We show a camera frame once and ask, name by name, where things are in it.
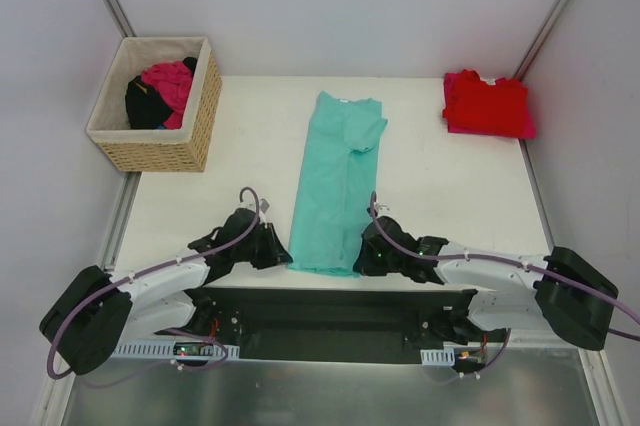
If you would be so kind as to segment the teal t shirt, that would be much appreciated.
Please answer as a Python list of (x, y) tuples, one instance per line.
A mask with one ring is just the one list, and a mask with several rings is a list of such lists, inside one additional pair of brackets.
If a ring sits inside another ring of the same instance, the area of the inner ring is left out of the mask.
[(294, 271), (353, 277), (388, 120), (374, 99), (321, 92), (309, 122), (289, 239)]

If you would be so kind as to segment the wicker basket with liner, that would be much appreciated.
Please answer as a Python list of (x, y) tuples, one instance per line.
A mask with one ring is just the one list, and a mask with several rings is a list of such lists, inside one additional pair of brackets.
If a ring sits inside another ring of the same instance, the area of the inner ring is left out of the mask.
[[(133, 129), (125, 108), (127, 83), (156, 63), (194, 57), (196, 66), (182, 127)], [(222, 77), (206, 37), (126, 37), (89, 119), (86, 133), (122, 172), (202, 172)]]

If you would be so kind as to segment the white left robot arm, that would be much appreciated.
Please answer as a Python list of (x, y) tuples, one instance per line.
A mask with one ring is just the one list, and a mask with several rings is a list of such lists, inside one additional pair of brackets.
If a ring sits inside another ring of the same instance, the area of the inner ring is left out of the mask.
[(64, 378), (61, 357), (80, 376), (101, 366), (117, 347), (170, 329), (191, 335), (210, 326), (213, 304), (201, 287), (231, 273), (238, 263), (257, 270), (292, 263), (272, 223), (237, 208), (219, 227), (187, 244), (174, 258), (140, 270), (81, 270), (39, 325), (49, 341), (47, 373)]

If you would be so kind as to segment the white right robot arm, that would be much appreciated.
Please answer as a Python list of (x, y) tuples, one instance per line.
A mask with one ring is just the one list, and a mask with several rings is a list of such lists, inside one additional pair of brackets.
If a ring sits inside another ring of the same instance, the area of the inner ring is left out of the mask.
[(354, 264), (364, 276), (399, 273), (419, 283), (463, 287), (463, 297), (431, 316), (443, 341), (466, 344), (496, 330), (550, 328), (565, 342), (603, 349), (618, 289), (573, 250), (548, 255), (498, 255), (436, 236), (415, 238), (388, 216), (361, 235)]

